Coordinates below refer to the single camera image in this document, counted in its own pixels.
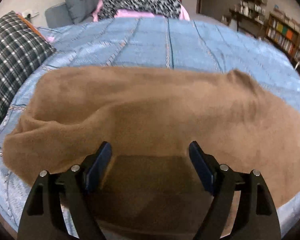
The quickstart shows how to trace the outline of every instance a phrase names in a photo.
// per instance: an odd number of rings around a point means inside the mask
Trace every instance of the blue bedspread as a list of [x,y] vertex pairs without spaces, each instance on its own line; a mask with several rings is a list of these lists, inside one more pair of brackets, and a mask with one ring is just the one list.
[[[22,85],[0,126],[0,213],[15,230],[30,188],[3,164],[2,143],[29,103],[37,81],[47,71],[82,65],[221,73],[237,68],[300,111],[300,78],[287,57],[273,46],[227,27],[156,17],[117,18],[39,31],[57,52]],[[300,216],[300,193],[278,213],[284,234]],[[64,216],[68,230],[75,234],[68,211]]]

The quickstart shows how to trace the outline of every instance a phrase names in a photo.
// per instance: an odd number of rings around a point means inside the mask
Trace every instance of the pink blanket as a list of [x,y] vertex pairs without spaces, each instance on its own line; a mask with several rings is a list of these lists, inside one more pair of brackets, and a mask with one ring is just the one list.
[[[94,22],[98,21],[98,12],[100,11],[102,6],[103,6],[103,2],[102,2],[102,0],[99,0],[98,5],[97,5],[97,9],[92,13]],[[126,10],[126,9],[119,9],[117,11],[117,14],[114,17],[115,18],[116,17],[153,18],[154,16],[155,15],[153,13],[149,13],[149,12],[136,12],[136,11]],[[179,20],[190,21],[189,14],[188,14],[187,10],[182,5],[181,5],[181,12],[180,12]]]

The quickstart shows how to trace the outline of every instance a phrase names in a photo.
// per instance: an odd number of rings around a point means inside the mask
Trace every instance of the wooden bookshelf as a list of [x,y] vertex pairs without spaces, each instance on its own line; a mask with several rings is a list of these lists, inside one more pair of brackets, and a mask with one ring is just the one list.
[[270,13],[266,38],[284,52],[293,65],[300,61],[300,24],[296,22],[291,24],[290,19]]
[[[265,27],[265,9],[267,0],[241,0],[240,3],[234,5],[234,8],[229,8],[231,19],[235,19],[237,22],[237,32],[241,30],[243,33],[249,34],[255,38],[264,37]],[[247,28],[252,27],[246,25],[245,27],[241,26],[239,23],[243,21],[249,21],[258,27],[258,32],[254,33],[257,29],[252,28],[248,30]]]

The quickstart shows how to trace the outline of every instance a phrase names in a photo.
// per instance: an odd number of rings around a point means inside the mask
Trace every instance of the plaid pillow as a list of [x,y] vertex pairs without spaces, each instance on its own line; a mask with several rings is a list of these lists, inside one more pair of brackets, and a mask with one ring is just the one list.
[[0,124],[20,86],[54,51],[15,12],[0,19]]

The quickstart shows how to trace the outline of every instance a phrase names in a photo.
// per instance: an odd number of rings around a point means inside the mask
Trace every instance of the brown fleece blanket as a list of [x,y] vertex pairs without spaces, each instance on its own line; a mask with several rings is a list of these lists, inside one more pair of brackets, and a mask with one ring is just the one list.
[[113,158],[88,202],[101,225],[191,237],[211,198],[188,157],[196,140],[233,170],[259,169],[276,207],[300,191],[300,113],[248,75],[154,68],[62,68],[45,74],[3,145],[28,184],[81,163],[102,141]]

